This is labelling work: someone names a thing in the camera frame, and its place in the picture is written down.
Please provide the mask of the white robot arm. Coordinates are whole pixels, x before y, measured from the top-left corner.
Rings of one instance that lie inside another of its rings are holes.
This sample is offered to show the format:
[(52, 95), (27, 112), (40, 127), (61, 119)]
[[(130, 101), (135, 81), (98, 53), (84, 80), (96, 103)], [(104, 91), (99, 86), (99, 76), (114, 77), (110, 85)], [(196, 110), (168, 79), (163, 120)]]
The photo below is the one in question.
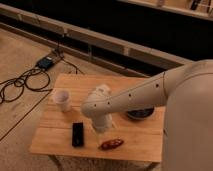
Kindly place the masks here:
[(165, 108), (162, 171), (213, 171), (213, 59), (155, 75), (110, 95), (97, 86), (81, 105), (98, 132), (115, 112)]

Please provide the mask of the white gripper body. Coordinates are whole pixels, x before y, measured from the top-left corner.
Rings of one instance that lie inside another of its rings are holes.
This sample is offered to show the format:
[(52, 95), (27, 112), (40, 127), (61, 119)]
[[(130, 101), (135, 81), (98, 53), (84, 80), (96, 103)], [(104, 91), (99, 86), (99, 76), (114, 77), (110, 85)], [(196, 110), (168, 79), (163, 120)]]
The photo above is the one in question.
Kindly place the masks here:
[(92, 126), (97, 133), (104, 133), (112, 127), (112, 116), (107, 114), (93, 118)]

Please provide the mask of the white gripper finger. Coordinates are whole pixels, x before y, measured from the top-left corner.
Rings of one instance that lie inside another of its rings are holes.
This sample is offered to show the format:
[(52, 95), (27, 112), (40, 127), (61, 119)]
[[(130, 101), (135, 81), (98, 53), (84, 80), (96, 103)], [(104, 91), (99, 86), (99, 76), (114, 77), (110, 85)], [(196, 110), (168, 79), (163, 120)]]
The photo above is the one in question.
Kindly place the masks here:
[(113, 124), (113, 125), (112, 125), (112, 132), (116, 132), (116, 130), (117, 130), (116, 125)]
[(95, 132), (95, 134), (96, 134), (97, 143), (101, 144), (101, 134), (97, 132)]

